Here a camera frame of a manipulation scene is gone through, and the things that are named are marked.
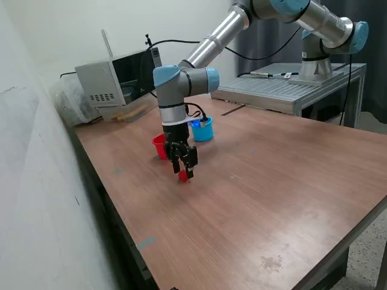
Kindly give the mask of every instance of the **tape mark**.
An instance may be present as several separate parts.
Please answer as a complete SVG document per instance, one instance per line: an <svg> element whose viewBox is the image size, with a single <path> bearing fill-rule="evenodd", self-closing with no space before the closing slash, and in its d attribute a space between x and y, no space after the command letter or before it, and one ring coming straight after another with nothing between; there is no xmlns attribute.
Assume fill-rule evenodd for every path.
<svg viewBox="0 0 387 290"><path fill-rule="evenodd" d="M231 111L222 114L222 116L223 116L223 117L224 117L224 116L227 116L227 115L231 114L232 112L235 112L235 111L237 111L237 110L239 110L239 109L242 109L242 108L244 108L244 107L246 107L246 105L242 105L242 106L240 106L240 107L237 107L237 108L235 108L235 109L232 109Z"/></svg>
<svg viewBox="0 0 387 290"><path fill-rule="evenodd" d="M155 237L150 237L146 240L143 240L141 243L138 243L136 245L137 249L139 251L141 251L143 248L149 246L149 245L152 245L154 242L156 242L156 238Z"/></svg>

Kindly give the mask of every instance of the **blue joint cap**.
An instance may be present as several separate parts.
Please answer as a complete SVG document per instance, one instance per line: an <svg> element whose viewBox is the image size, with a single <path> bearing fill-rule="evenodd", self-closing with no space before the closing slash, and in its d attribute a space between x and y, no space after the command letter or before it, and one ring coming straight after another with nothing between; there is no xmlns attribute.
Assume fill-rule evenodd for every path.
<svg viewBox="0 0 387 290"><path fill-rule="evenodd" d="M353 34L351 44L350 44L350 53L359 53L364 48L367 43L369 33L368 23L365 21L360 21L356 24L355 33Z"/></svg>
<svg viewBox="0 0 387 290"><path fill-rule="evenodd" d="M310 0L270 0L273 8L281 15L293 16L301 13Z"/></svg>
<svg viewBox="0 0 387 290"><path fill-rule="evenodd" d="M302 30L302 39L305 39L309 35L310 35L310 31L308 31L306 29Z"/></svg>
<svg viewBox="0 0 387 290"><path fill-rule="evenodd" d="M220 76L215 68L206 68L208 89L207 92L214 92L219 88Z"/></svg>
<svg viewBox="0 0 387 290"><path fill-rule="evenodd" d="M180 73L180 68L177 65L160 66L153 70L153 81L155 87L164 85L174 79Z"/></svg>

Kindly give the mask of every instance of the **dark curtain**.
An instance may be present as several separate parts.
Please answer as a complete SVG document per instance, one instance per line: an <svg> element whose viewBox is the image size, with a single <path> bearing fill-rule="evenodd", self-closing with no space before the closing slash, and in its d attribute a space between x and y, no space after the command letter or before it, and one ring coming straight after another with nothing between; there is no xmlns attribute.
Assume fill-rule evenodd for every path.
<svg viewBox="0 0 387 290"><path fill-rule="evenodd" d="M369 38L366 47L354 55L354 63L367 63L367 76L362 111L372 113L378 121L387 124L387 1L385 0L321 0L330 11L346 16L353 21L369 23ZM298 28L297 24L282 24L277 20L256 21L248 30L238 36L237 49L249 57L265 57L276 51ZM280 53L262 61L239 59L238 72L253 71L273 62L300 62L302 41L301 31ZM348 56L332 56L333 63L346 63ZM338 108L342 105L343 94L325 100L322 106Z"/></svg>

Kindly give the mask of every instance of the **blue cup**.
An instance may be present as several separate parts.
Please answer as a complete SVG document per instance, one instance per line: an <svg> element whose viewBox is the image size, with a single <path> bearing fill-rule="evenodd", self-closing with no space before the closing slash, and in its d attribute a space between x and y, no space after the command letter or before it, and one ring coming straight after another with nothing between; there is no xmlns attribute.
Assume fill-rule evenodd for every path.
<svg viewBox="0 0 387 290"><path fill-rule="evenodd" d="M212 118L208 117L206 127L200 126L200 121L195 120L191 122L193 138L196 142L209 141L213 138Z"/></svg>

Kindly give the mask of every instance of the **red cup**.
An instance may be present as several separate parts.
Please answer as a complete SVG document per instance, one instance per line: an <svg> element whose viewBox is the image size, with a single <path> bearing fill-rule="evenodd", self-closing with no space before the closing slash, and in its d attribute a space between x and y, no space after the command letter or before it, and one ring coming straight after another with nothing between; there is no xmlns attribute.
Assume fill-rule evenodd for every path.
<svg viewBox="0 0 387 290"><path fill-rule="evenodd" d="M152 140L152 144L156 147L157 154L161 160L168 160L167 154L164 150L164 142L165 142L164 134L160 134Z"/></svg>

